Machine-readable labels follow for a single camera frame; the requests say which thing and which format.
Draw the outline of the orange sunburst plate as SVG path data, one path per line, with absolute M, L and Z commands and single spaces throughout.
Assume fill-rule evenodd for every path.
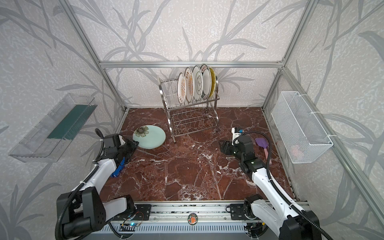
M 183 73 L 180 73 L 178 77 L 177 95 L 179 104 L 183 104 L 186 99 L 186 78 Z
M 187 67 L 185 70 L 185 78 L 186 78 L 186 98 L 188 103 L 193 101 L 194 95 L 194 79 L 193 73 L 190 67 Z

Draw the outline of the pale green flower plate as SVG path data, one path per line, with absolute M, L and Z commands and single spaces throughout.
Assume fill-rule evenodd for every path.
M 139 142 L 139 148 L 151 150 L 160 147 L 165 142 L 166 133 L 158 126 L 145 125 L 134 131 L 133 140 Z

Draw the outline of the yellow woven pattern plate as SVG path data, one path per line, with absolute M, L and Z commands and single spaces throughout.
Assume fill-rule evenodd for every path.
M 209 67 L 211 73 L 211 91 L 209 97 L 212 98 L 216 89 L 216 74 L 213 68 Z

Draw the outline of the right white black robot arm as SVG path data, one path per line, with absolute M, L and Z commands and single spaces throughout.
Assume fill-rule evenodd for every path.
M 262 220 L 280 240 L 327 240 L 332 237 L 321 228 L 313 211 L 304 210 L 279 185 L 270 171 L 271 140 L 262 133 L 266 142 L 263 161 L 256 157 L 251 132 L 232 128 L 231 141 L 219 141 L 220 151 L 239 161 L 241 170 L 262 190 L 266 199 L 255 198 L 245 202 L 248 218 Z

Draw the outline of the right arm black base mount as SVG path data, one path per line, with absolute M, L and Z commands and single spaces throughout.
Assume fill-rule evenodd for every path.
M 230 204 L 229 206 L 226 206 L 226 212 L 231 215 L 231 220 L 233 221 L 248 221 L 255 219 L 250 219 L 247 217 L 243 204 Z

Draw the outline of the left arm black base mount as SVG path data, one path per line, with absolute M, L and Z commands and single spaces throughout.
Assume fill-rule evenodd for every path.
M 114 221 L 148 221 L 150 219 L 150 204 L 136 205 L 136 211 L 132 213 L 121 213 L 114 218 Z

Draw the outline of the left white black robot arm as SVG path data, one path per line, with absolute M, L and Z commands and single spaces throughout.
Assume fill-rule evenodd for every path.
M 129 162 L 139 142 L 120 134 L 104 136 L 99 129 L 95 132 L 102 145 L 93 161 L 94 168 L 76 188 L 57 198 L 57 240 L 82 240 L 110 224 L 114 217 L 121 214 L 132 217 L 137 212 L 130 195 L 104 203 L 100 192 L 108 178 L 118 176 Z

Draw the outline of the white plate dark green rim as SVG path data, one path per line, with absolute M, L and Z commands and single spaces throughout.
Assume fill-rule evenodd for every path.
M 203 83 L 203 89 L 202 89 L 202 98 L 204 100 L 208 99 L 211 93 L 212 88 L 212 75 L 210 68 L 207 65 L 201 66 L 201 73 L 202 73 L 202 83 Z

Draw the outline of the white plate thin teal rim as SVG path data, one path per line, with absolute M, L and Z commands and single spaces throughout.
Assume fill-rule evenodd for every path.
M 193 76 L 194 76 L 194 100 L 199 101 L 202 96 L 202 88 L 203 88 L 203 81 L 202 81 L 202 73 L 199 66 L 194 66 L 193 68 Z

